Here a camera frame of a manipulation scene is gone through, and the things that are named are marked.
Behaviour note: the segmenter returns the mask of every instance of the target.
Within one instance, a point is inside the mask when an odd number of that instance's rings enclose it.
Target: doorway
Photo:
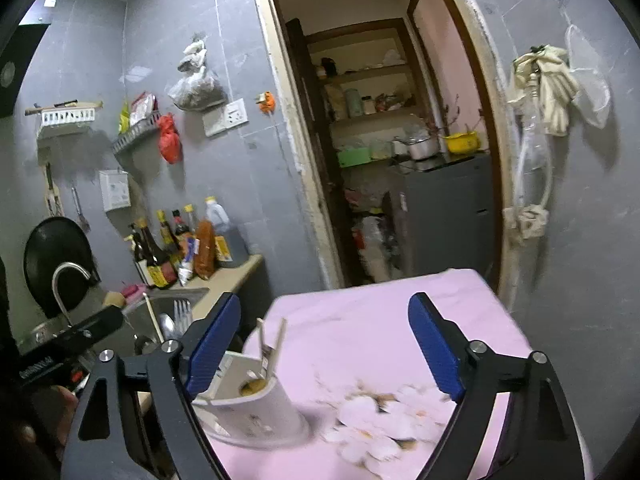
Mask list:
[[[257,2],[268,43],[271,33],[286,52],[278,66],[272,49],[274,70],[281,83],[286,74],[297,97],[300,144],[308,148],[308,176],[322,206],[316,232],[324,224],[341,285],[471,267],[498,290],[504,256],[500,146],[492,105],[476,89],[463,40],[458,37],[456,54],[465,57],[467,70],[460,75],[455,69],[462,78],[456,91],[443,77],[450,67],[443,69],[441,57],[433,62],[416,19],[422,0]],[[269,4],[274,23],[261,4]],[[455,31],[458,23],[450,22]],[[440,153],[416,163],[392,141],[407,140],[420,127],[434,134]],[[444,137],[468,131],[478,133],[481,151],[457,157]],[[380,227],[373,234],[383,235],[386,275],[373,272],[380,253],[373,264],[371,254],[363,254],[370,243],[362,237],[371,238],[373,223]]]

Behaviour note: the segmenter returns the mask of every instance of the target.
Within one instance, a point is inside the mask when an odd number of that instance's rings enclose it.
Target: chopsticks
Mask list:
[[[269,382],[278,364],[280,349],[282,348],[282,342],[284,341],[284,335],[287,329],[287,320],[284,318],[280,320],[280,328],[278,329],[275,347],[271,347],[264,342],[264,321],[258,318],[256,323],[258,327],[258,343],[260,345],[260,362],[262,363],[262,371],[260,374],[265,381]]]
[[[156,319],[156,313],[154,312],[154,309],[151,306],[151,301],[149,301],[149,297],[146,294],[146,292],[143,292],[142,295],[145,297],[146,308],[149,311],[149,317],[151,318],[151,322],[154,324],[154,329],[156,329],[156,335],[160,340],[159,342],[164,343],[164,337],[162,336],[162,331],[160,330],[160,326],[158,325],[158,320]]]

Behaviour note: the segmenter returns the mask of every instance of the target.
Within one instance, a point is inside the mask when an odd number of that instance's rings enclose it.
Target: electrical outlet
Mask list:
[[[233,128],[248,121],[246,108],[244,108],[244,99],[238,99],[238,101],[225,106],[225,124],[227,128]]]
[[[249,121],[246,116],[244,99],[238,99],[225,106],[214,108],[202,115],[204,132],[207,137],[214,136]]]

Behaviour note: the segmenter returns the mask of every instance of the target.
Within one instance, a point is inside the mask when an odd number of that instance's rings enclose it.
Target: pink wall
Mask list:
[[[444,104],[452,108],[450,116],[454,112],[456,95],[460,96],[460,118],[451,127],[451,133],[465,131],[465,124],[472,128],[479,119],[480,98],[465,48],[447,6],[443,0],[419,0],[414,18],[431,59]],[[476,130],[482,140],[482,148],[487,149],[482,121]]]

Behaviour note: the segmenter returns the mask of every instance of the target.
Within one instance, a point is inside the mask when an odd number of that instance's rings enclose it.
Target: plastic bottle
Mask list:
[[[187,218],[189,219],[189,225],[191,226],[191,232],[195,233],[196,228],[198,227],[198,220],[193,211],[193,204],[186,204],[184,206],[184,212],[187,213]]]
[[[207,219],[213,224],[216,240],[216,258],[220,267],[239,267],[249,259],[244,240],[238,228],[231,223],[225,209],[209,196],[205,200]]]

